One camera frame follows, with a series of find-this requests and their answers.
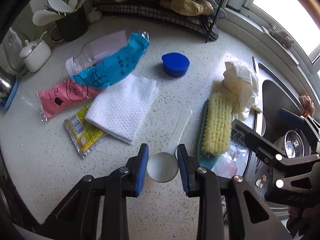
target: yellow bristles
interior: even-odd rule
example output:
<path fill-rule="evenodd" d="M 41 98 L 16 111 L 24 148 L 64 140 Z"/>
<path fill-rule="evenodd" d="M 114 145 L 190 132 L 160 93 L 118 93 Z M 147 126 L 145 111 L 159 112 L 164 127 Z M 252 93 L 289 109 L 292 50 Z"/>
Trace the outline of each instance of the yellow bristles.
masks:
<path fill-rule="evenodd" d="M 210 96 L 201 148 L 204 154 L 219 156 L 229 149 L 232 106 L 232 99 L 225 93 Z"/>

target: white towel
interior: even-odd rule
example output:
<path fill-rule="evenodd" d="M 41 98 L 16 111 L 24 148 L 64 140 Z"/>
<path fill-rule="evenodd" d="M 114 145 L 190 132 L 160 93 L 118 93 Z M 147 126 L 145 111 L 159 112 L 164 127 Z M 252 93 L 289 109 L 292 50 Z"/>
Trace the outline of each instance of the white towel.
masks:
<path fill-rule="evenodd" d="M 133 144 L 158 91 L 156 80 L 129 74 L 95 98 L 85 119 L 114 137 Z"/>

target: metal screw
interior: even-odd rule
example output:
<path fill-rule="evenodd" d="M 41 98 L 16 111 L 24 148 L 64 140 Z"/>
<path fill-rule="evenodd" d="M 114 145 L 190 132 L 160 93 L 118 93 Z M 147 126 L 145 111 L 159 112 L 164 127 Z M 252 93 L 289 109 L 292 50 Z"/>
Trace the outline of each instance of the metal screw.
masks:
<path fill-rule="evenodd" d="M 278 161 L 282 160 L 282 155 L 281 155 L 281 154 L 276 154 L 276 159 L 277 159 Z"/>
<path fill-rule="evenodd" d="M 205 167 L 199 167 L 199 168 L 197 169 L 197 171 L 200 172 L 200 173 L 206 173 L 206 172 L 207 172 L 207 169 L 206 169 Z"/>
<path fill-rule="evenodd" d="M 243 181 L 243 178 L 242 178 L 240 175 L 234 176 L 233 179 L 234 179 L 236 182 L 242 182 L 242 181 Z"/>
<path fill-rule="evenodd" d="M 89 182 L 93 179 L 93 177 L 91 175 L 85 175 L 82 180 L 85 181 L 85 182 Z"/>
<path fill-rule="evenodd" d="M 283 180 L 282 180 L 282 179 L 277 179 L 277 180 L 276 180 L 276 186 L 277 186 L 278 188 L 282 188 L 282 187 L 284 186 Z"/>
<path fill-rule="evenodd" d="M 129 169 L 128 169 L 127 167 L 121 167 L 121 168 L 119 169 L 119 171 L 120 171 L 121 173 L 128 173 L 128 172 L 129 172 Z"/>

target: yellow cloth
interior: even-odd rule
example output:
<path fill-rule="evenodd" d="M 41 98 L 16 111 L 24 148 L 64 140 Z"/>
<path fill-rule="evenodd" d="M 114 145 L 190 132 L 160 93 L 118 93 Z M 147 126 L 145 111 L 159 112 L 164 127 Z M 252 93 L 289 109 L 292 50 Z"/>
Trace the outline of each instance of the yellow cloth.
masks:
<path fill-rule="evenodd" d="M 258 78 L 254 69 L 240 60 L 227 61 L 225 65 L 223 84 L 238 96 L 238 104 L 233 109 L 234 117 L 244 121 L 251 108 L 262 112 L 262 97 L 258 96 Z"/>
<path fill-rule="evenodd" d="M 206 0 L 160 0 L 160 5 L 185 16 L 209 15 L 213 13 L 212 5 Z"/>

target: yellow packet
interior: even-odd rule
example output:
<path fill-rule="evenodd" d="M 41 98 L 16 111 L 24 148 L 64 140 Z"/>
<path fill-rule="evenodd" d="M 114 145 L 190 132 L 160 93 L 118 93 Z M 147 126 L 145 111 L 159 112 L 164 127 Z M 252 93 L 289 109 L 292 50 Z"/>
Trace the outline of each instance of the yellow packet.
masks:
<path fill-rule="evenodd" d="M 92 103 L 87 104 L 72 117 L 64 120 L 65 127 L 81 158 L 86 158 L 106 132 L 87 122 L 84 117 Z"/>

